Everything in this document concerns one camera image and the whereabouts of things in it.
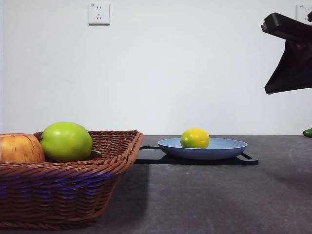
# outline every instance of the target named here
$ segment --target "apple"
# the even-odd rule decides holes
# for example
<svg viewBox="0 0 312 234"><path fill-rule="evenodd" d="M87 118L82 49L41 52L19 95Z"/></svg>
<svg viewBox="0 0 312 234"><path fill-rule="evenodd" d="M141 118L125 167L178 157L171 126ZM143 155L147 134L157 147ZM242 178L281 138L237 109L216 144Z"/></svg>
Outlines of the apple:
<svg viewBox="0 0 312 234"><path fill-rule="evenodd" d="M28 133L0 134L1 162L32 162L45 161L43 148L38 139Z"/></svg>
<svg viewBox="0 0 312 234"><path fill-rule="evenodd" d="M45 128L40 143L49 159L70 162L88 158L93 140L83 126L73 122L57 122Z"/></svg>

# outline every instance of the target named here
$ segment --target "table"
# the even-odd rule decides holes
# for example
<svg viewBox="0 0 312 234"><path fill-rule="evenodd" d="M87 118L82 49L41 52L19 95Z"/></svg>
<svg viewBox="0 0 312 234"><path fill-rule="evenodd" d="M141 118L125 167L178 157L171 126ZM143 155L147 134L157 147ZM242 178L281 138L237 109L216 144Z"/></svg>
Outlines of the table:
<svg viewBox="0 0 312 234"><path fill-rule="evenodd" d="M142 145L178 136L145 136ZM248 143L258 165L134 164L93 226L5 234L311 234L312 138L211 136Z"/></svg>

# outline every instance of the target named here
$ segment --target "apple stem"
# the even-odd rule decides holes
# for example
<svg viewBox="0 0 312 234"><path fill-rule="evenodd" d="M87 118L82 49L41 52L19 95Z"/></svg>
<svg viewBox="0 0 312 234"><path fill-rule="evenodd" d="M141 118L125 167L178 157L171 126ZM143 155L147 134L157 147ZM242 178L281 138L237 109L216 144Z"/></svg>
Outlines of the apple stem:
<svg viewBox="0 0 312 234"><path fill-rule="evenodd" d="M102 154L102 152L101 152L101 151L98 151L98 150L91 150L91 151L96 152L96 153L98 153L98 154Z"/></svg>

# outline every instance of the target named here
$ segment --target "brown wicker basket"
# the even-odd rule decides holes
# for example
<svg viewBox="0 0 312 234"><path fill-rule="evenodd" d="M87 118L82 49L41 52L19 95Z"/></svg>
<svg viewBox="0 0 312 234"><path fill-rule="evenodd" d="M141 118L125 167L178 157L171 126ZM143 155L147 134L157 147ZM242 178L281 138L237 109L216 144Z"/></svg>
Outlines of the brown wicker basket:
<svg viewBox="0 0 312 234"><path fill-rule="evenodd" d="M0 227L71 229L92 225L103 213L123 172L136 160L143 134L89 131L86 161L1 163ZM40 139L42 132L34 135Z"/></svg>

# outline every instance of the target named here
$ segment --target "plate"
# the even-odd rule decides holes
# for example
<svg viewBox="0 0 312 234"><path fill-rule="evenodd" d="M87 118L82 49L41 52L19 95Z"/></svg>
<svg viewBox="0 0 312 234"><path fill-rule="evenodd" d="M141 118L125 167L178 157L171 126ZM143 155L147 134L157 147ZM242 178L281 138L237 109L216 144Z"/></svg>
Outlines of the plate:
<svg viewBox="0 0 312 234"><path fill-rule="evenodd" d="M166 154L195 160L219 160L240 155L247 147L247 143L238 140L210 138L206 149L183 148L181 138L160 140L158 145Z"/></svg>

